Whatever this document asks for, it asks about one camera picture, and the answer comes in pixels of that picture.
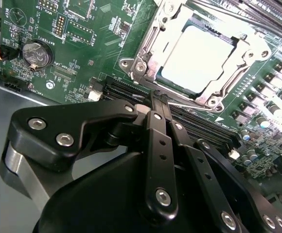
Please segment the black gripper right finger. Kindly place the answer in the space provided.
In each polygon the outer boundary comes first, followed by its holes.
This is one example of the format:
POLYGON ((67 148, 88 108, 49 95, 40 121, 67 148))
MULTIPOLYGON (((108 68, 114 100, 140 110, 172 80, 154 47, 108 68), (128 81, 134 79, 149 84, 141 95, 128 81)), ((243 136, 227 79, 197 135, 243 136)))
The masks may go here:
POLYGON ((208 141, 193 142, 174 121, 168 96, 161 109, 175 148, 184 156, 205 199, 212 233, 282 233, 282 214, 208 141))

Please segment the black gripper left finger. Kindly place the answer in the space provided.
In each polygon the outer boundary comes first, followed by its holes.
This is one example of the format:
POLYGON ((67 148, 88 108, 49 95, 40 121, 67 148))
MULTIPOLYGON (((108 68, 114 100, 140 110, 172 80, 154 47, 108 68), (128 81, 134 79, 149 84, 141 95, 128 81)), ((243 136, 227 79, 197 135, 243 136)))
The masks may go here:
POLYGON ((3 181, 43 211, 60 188, 120 155, 140 153, 141 211, 158 225, 178 213, 173 137, 161 94, 142 104, 104 100, 23 108, 13 113, 0 161, 3 181))

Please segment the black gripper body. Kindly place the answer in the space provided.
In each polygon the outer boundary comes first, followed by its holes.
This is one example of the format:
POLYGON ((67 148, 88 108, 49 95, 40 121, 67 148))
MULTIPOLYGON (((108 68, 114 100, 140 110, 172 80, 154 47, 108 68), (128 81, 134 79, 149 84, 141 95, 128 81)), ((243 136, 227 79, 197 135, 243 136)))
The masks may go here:
POLYGON ((144 159, 126 153, 60 188, 49 199, 36 233, 226 233, 190 171, 175 167, 178 213, 158 225, 141 211, 144 159))

